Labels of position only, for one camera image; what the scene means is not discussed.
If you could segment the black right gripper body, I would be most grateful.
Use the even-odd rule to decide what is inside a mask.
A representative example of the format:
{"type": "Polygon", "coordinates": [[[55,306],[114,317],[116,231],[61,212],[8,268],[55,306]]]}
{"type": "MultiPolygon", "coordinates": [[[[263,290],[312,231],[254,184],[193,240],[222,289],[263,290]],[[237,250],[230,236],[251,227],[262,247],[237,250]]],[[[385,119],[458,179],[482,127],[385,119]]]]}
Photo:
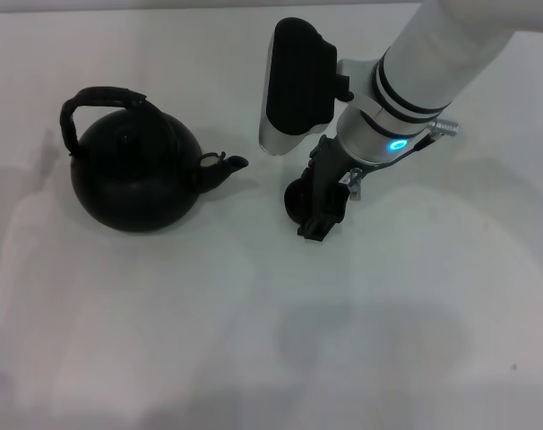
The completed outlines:
{"type": "Polygon", "coordinates": [[[327,189],[337,184],[358,163],[342,148],[337,138],[322,135],[309,154],[312,187],[327,189]]]}

